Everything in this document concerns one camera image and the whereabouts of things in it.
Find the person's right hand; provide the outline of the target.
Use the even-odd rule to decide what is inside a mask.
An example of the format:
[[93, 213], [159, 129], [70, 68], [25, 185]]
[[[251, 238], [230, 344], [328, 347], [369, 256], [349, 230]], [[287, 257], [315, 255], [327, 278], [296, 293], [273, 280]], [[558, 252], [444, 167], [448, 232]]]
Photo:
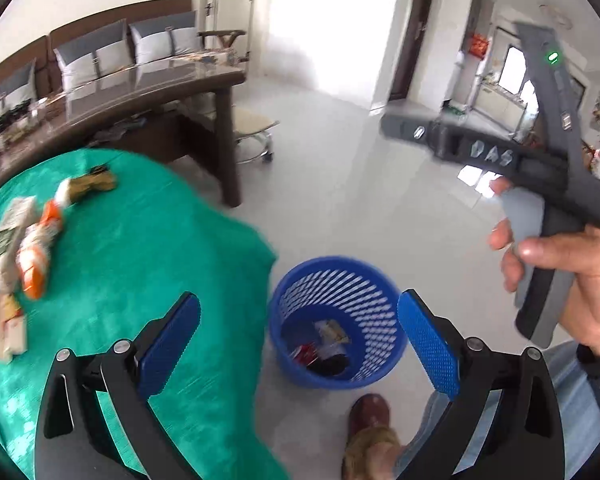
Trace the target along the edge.
[[579, 344], [600, 356], [600, 229], [587, 226], [580, 233], [514, 240], [512, 228], [503, 219], [492, 230], [489, 246], [503, 249], [501, 272], [504, 288], [516, 292], [524, 277], [524, 265], [544, 270], [572, 272], [574, 282], [560, 325]]

